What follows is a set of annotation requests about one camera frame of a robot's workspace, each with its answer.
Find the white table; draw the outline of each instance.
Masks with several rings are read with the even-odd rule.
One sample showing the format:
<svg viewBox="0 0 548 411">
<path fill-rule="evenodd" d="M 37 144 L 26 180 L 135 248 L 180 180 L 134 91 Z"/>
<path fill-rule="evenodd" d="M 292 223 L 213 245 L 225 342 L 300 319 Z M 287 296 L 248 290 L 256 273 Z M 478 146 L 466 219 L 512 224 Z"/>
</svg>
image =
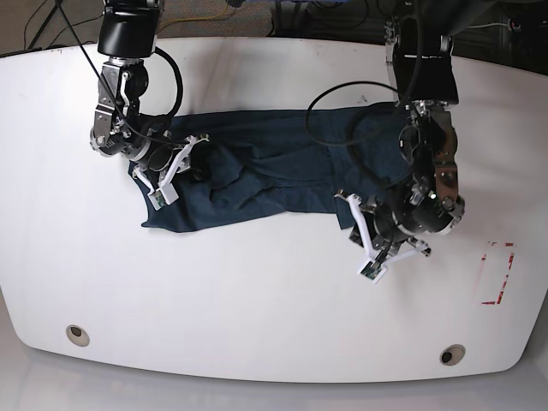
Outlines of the white table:
<svg viewBox="0 0 548 411">
<path fill-rule="evenodd" d="M 159 45 L 181 66 L 180 114 L 303 109 L 335 84 L 387 81 L 377 46 Z M 398 263 L 373 287 L 355 274 L 361 251 L 335 216 L 284 214 L 191 235 L 142 229 L 146 208 L 126 163 L 89 148 L 97 81 L 81 53 L 1 60 L 0 285 L 18 337 L 120 366 L 264 381 L 444 378 L 513 366 L 548 289 L 548 79 L 464 59 L 454 65 L 466 216 L 451 235 L 427 238 L 430 259 Z M 175 98 L 170 69 L 158 57 L 146 66 L 142 111 L 165 112 Z M 390 98 L 356 87 L 320 108 Z M 499 295 L 505 251 L 488 241 L 515 243 L 502 303 L 492 306 L 482 302 Z M 480 273 L 484 253 L 500 264 Z M 90 345 L 72 344 L 68 325 L 83 327 Z M 466 356 L 443 366 L 439 356 L 452 344 Z"/>
</svg>

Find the circular grommet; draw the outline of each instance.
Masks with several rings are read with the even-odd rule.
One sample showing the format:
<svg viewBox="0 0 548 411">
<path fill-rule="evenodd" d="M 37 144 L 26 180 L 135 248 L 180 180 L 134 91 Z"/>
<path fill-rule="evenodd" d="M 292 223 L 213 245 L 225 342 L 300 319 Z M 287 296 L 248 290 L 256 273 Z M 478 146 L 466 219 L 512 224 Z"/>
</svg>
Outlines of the circular grommet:
<svg viewBox="0 0 548 411">
<path fill-rule="evenodd" d="M 71 343 L 78 347 L 87 347 L 89 345 L 89 336 L 78 325 L 69 325 L 67 327 L 67 337 Z"/>
<path fill-rule="evenodd" d="M 461 362 L 465 354 L 466 349 L 462 345 L 451 345 L 439 356 L 439 362 L 441 362 L 444 366 L 455 366 Z"/>
</svg>

